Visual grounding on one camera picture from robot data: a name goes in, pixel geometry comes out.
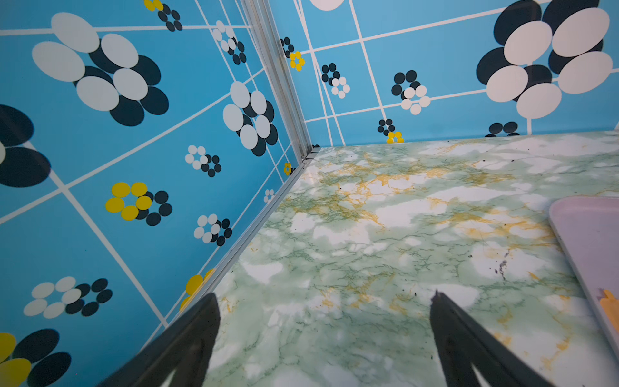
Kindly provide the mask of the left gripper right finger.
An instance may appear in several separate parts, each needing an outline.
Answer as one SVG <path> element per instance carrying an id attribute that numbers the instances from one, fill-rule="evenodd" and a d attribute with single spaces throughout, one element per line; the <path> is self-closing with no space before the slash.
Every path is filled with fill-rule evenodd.
<path id="1" fill-rule="evenodd" d="M 444 293 L 432 298 L 430 325 L 448 386 L 479 386 L 478 373 L 491 386 L 551 385 Z"/>

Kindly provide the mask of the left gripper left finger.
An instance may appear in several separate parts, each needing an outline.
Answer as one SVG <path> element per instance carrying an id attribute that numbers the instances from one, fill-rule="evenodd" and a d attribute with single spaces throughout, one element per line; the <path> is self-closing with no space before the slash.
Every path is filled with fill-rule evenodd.
<path id="1" fill-rule="evenodd" d="M 101 386 L 201 386 L 221 322 L 218 300 L 208 293 Z"/>

